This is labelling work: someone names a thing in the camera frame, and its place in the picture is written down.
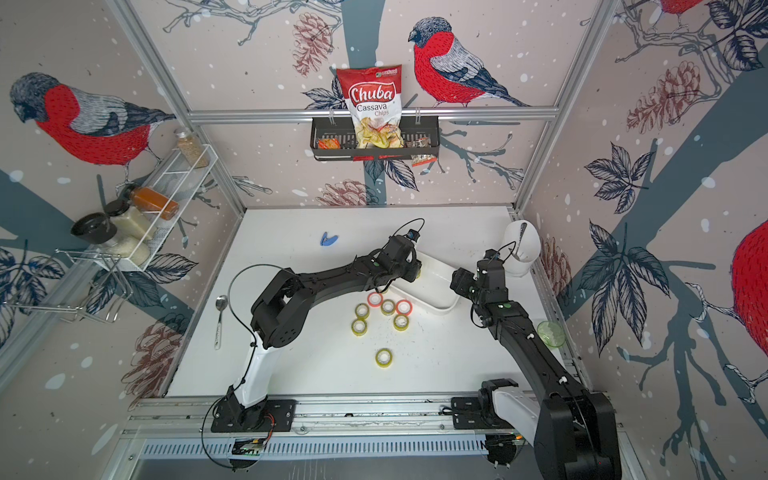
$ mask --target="tape roll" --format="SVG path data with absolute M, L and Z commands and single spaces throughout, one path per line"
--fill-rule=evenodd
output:
M 382 313 L 384 315 L 392 315 L 395 312 L 395 301 L 394 300 L 384 300 L 382 302 Z
M 363 319 L 357 319 L 352 322 L 352 333 L 357 336 L 363 336 L 368 331 L 368 323 Z
M 355 307 L 355 316 L 361 320 L 365 320 L 368 318 L 368 315 L 371 314 L 371 309 L 368 307 L 366 303 L 358 303 Z
M 376 308 L 377 306 L 381 306 L 383 301 L 384 301 L 384 297 L 382 296 L 381 293 L 371 292 L 368 295 L 368 304 L 373 308 Z
M 408 328 L 409 320 L 405 315 L 396 315 L 392 323 L 395 325 L 395 330 L 403 332 Z
M 408 316 L 413 311 L 413 303 L 410 303 L 408 300 L 400 300 L 397 305 L 395 305 L 395 310 L 397 310 L 397 313 L 400 315 Z
M 376 365 L 385 369 L 392 364 L 392 352 L 389 349 L 381 349 L 376 352 Z

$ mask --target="white cup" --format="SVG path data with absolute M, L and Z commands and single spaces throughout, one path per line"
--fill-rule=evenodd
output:
M 520 231 L 525 224 L 525 231 L 520 237 Z M 504 270 L 512 276 L 524 276 L 533 266 L 541 253 L 541 239 L 533 223 L 527 220 L 512 222 L 504 231 L 502 245 L 514 243 L 502 248 L 499 256 L 507 260 L 504 262 Z

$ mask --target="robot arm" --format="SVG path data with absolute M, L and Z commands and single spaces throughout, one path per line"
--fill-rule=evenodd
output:
M 477 263 L 477 280 L 472 272 L 456 270 L 451 289 L 472 301 L 483 326 L 515 358 L 538 404 L 513 383 L 492 380 L 480 390 L 483 413 L 520 428 L 534 446 L 545 480 L 618 480 L 621 460 L 611 403 L 589 392 L 551 354 L 522 306 L 509 300 L 502 264 L 498 252 L 488 250 Z

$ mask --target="blue clip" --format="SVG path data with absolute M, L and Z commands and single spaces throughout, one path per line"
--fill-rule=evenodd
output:
M 323 234 L 323 238 L 320 240 L 320 246 L 327 247 L 329 245 L 333 245 L 338 239 L 338 235 L 334 235 L 333 237 L 328 238 L 328 232 L 325 232 Z

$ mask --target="metal vent grille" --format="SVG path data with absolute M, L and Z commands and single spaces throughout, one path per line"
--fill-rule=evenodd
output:
M 214 458 L 253 459 L 231 455 L 234 438 L 206 439 Z M 397 435 L 366 437 L 272 437 L 261 455 L 264 460 L 314 458 L 487 455 L 485 435 Z M 142 459 L 206 458 L 200 439 L 149 439 Z

